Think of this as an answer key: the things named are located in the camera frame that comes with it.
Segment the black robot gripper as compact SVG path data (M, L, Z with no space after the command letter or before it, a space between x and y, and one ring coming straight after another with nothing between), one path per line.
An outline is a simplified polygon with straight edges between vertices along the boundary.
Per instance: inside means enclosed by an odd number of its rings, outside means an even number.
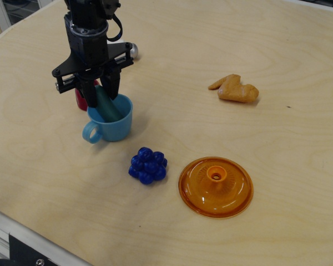
M109 38L109 20L122 27L115 12L119 1L66 1L68 12L64 24L70 46L70 56L53 69L56 88L64 93L79 84L79 108L96 108L95 86L100 79L107 96L114 100L119 93L120 72L133 64L131 43L108 44L122 37L119 32Z

